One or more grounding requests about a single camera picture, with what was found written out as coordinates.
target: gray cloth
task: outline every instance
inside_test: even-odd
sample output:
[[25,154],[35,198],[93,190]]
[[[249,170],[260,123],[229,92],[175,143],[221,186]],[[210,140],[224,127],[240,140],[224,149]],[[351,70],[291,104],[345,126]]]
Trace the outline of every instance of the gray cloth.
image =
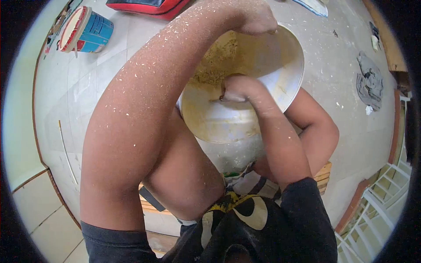
[[357,57],[362,74],[357,74],[357,92],[360,99],[375,111],[381,108],[383,77],[378,67],[363,51]]

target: red lid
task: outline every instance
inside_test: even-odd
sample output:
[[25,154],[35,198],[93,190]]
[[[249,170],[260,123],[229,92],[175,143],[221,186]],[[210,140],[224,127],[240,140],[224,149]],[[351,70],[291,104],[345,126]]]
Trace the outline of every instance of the red lid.
[[87,9],[88,8],[86,6],[79,7],[67,21],[66,26],[64,27],[64,30],[60,37],[60,51],[66,51],[67,48],[69,48],[69,45],[72,43],[73,38],[75,37],[80,25],[82,24]]

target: hand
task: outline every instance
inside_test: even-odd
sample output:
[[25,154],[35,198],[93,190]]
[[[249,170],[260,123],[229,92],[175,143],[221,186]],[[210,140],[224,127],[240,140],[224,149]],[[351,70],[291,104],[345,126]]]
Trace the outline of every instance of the hand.
[[261,88],[265,89],[265,86],[253,77],[236,73],[225,77],[221,88],[220,100],[245,102],[252,96],[253,92],[258,92]]
[[235,5],[238,5],[245,20],[235,31],[247,35],[276,32],[278,23],[265,0],[238,0]]

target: dusty floor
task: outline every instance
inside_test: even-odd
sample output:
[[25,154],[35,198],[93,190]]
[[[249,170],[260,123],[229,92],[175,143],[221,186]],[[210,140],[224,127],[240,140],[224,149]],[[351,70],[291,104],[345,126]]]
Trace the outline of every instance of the dusty floor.
[[[82,5],[91,6],[114,22],[108,46],[98,54],[79,53],[78,58],[52,49],[45,60],[40,60],[36,78],[35,122],[41,154],[78,220],[79,186],[72,182],[58,120],[71,165],[80,180],[83,139],[99,97],[123,64],[166,25],[165,21],[116,12],[105,2],[85,0]],[[360,0],[331,0],[327,5],[328,18],[316,16],[292,0],[268,2],[277,20],[296,34],[304,49],[302,87],[331,115],[340,130],[338,147],[330,159],[330,181],[322,197],[331,223],[336,226],[357,184],[387,162],[396,83],[388,71],[384,52],[375,53],[371,47],[371,17]],[[361,50],[377,64],[384,77],[382,108],[370,116],[366,116],[365,105],[355,89],[360,72],[356,57]],[[240,170],[261,152],[259,136],[230,144],[199,143],[220,171]],[[178,235],[179,225],[174,220],[156,214],[145,217],[147,229]]]

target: red bag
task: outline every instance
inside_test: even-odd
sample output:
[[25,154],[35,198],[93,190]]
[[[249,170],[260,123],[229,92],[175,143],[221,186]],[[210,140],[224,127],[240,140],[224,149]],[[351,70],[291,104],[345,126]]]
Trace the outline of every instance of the red bag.
[[117,11],[144,14],[172,20],[189,0],[108,0],[106,5]]

